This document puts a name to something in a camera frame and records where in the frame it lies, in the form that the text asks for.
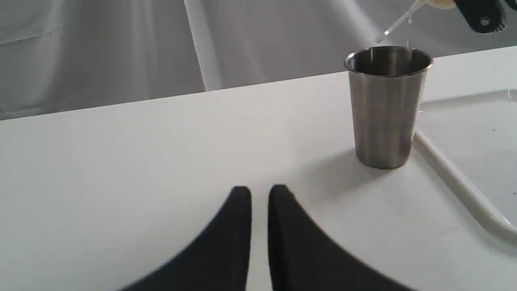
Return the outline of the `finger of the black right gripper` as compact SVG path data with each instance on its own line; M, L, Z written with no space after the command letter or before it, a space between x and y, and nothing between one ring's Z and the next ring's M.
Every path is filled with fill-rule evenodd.
M454 3L476 33L491 34L506 28L505 12L499 0L455 0Z

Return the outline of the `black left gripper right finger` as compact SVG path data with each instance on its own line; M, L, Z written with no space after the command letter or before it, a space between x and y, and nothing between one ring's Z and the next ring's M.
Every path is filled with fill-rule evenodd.
M285 185L269 192L268 259L274 291L408 290L330 239Z

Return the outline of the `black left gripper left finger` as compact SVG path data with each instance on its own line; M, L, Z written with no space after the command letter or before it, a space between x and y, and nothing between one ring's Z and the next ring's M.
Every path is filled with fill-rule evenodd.
M252 234L249 188L232 188L206 228L159 269L126 291L244 291Z

